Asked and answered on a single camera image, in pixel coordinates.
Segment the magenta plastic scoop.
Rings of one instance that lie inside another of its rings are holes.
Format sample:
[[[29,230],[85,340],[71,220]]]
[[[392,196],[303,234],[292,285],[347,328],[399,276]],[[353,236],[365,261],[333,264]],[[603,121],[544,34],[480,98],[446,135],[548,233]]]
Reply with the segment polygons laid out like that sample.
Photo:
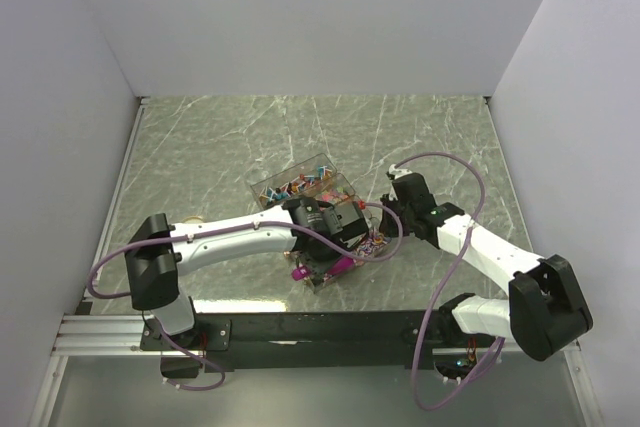
[[[304,281],[311,286],[324,285],[355,266],[355,262],[347,257],[328,262],[316,262],[299,257],[291,272],[294,281]]]

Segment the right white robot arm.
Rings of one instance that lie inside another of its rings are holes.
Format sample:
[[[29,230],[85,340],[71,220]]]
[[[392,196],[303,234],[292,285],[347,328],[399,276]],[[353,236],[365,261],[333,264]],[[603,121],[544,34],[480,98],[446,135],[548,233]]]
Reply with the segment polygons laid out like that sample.
[[[461,294],[443,304],[436,326],[444,342],[460,346],[473,334],[514,341],[529,357],[544,361],[593,327],[593,317],[568,260],[525,251],[474,222],[461,208],[438,204],[424,177],[391,167],[390,208],[382,232],[412,235],[464,262],[493,281],[506,299]]]

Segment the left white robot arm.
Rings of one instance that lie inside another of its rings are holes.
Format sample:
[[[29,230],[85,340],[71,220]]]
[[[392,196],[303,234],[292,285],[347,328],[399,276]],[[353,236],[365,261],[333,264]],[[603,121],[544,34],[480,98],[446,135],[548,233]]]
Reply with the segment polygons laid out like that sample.
[[[147,217],[124,254],[132,307],[152,313],[176,348],[193,346],[200,335],[179,278],[216,263],[264,253],[300,253],[331,264],[369,235],[359,205],[333,205],[298,197],[256,214],[221,221],[171,224],[165,214]]]

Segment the clear compartment candy box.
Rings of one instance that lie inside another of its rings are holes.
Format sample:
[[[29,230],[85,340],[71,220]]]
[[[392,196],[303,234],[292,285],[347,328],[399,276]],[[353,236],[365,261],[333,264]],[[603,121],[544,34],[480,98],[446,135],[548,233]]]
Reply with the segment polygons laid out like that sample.
[[[324,153],[270,177],[250,180],[248,185],[254,199],[263,210],[301,196],[315,199],[322,210],[334,208],[338,218],[346,223],[347,232],[356,233],[349,239],[341,236],[335,242],[357,256],[379,257],[385,253],[391,242],[390,238],[379,232],[380,220],[366,208],[350,182]],[[294,252],[287,252],[285,257],[294,268]],[[334,277],[324,285],[311,286],[302,282],[313,292],[318,292],[363,264],[361,261],[353,261],[355,266],[351,270]]]

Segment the black base beam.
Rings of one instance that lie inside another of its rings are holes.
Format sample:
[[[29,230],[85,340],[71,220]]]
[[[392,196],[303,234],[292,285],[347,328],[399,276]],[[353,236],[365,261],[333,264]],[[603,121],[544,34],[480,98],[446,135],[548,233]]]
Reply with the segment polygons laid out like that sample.
[[[200,313],[172,340],[226,371],[261,368],[410,367],[420,310]]]

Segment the white gold jar lid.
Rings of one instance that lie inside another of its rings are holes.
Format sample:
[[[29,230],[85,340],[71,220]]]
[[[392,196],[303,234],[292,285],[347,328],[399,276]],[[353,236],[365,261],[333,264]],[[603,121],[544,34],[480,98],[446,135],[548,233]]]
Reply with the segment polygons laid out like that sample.
[[[182,220],[182,223],[187,223],[187,224],[200,224],[204,222],[205,222],[205,219],[201,216],[188,216],[184,220]]]

